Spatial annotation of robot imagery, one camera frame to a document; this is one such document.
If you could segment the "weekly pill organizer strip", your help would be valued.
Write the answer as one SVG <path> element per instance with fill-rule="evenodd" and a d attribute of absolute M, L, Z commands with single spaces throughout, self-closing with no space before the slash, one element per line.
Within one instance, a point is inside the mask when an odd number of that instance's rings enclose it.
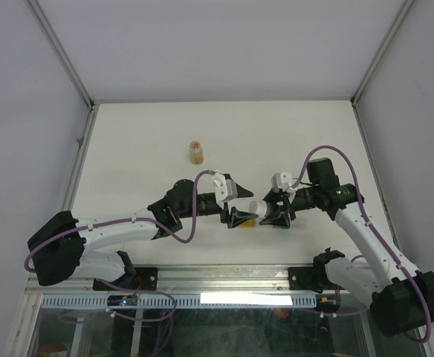
<path fill-rule="evenodd" d="M 266 228 L 272 228 L 272 229 L 285 229 L 288 230 L 287 226 L 281 226 L 281 225 L 261 225 L 260 221 L 257 221 L 255 219 L 246 221 L 242 224 L 240 224 L 239 228 L 245 228 L 245 229 L 250 229 L 250 228 L 260 228 L 260 227 L 266 227 Z"/>

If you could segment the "white pill bottle blue label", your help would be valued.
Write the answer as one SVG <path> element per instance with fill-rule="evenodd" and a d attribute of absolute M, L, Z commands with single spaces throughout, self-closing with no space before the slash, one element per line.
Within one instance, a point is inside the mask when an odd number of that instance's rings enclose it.
<path fill-rule="evenodd" d="M 252 201 L 249 204 L 249 212 L 257 215 L 259 219 L 265 219 L 270 216 L 276 208 L 277 206 L 275 204 L 263 200 Z"/>

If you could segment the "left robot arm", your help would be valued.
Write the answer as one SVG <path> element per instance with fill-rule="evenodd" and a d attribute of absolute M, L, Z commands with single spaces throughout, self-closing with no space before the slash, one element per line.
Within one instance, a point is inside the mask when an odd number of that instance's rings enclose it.
<path fill-rule="evenodd" d="M 125 251 L 103 249 L 126 242 L 171 237 L 180 244 L 193 241 L 197 220 L 218 216 L 233 229 L 256 214 L 229 206 L 234 199 L 253 197 L 228 173 L 205 170 L 194 180 L 174 183 L 162 199 L 142 210 L 113 219 L 78 219 L 70 210 L 56 213 L 28 241 L 25 270 L 40 286 L 54 286 L 69 278 L 104 280 L 119 289 L 129 288 L 135 268 Z"/>

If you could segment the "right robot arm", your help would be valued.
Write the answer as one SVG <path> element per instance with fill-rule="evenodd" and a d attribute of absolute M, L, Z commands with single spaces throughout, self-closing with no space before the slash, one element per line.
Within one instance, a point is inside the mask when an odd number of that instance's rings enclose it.
<path fill-rule="evenodd" d="M 422 272 L 374 223 L 354 184 L 341 184 L 329 158 L 309 161 L 309 186 L 292 187 L 290 173 L 277 173 L 270 192 L 250 203 L 261 225 L 289 228 L 299 211 L 318 208 L 327 213 L 353 241 L 368 269 L 355 265 L 345 254 L 327 248 L 313 259 L 297 282 L 321 293 L 338 285 L 369 308 L 372 320 L 393 337 L 434 322 L 434 273 Z"/>

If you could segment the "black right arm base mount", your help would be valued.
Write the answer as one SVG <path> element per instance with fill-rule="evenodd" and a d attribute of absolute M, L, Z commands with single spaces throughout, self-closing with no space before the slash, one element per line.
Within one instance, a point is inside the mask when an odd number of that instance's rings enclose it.
<path fill-rule="evenodd" d="M 313 266 L 291 266 L 288 268 L 288 283 L 291 291 L 308 290 L 322 294 L 325 290 L 335 290 L 337 286 L 343 292 L 349 292 L 340 283 L 341 268 L 315 268 Z"/>

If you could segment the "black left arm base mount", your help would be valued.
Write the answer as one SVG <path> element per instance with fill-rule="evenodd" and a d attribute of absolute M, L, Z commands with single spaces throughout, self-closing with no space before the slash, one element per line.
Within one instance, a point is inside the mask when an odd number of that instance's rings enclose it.
<path fill-rule="evenodd" d="M 134 273 L 125 273 L 123 277 L 113 281 L 112 284 L 124 289 L 155 291 L 157 282 L 157 267 L 135 266 Z"/>

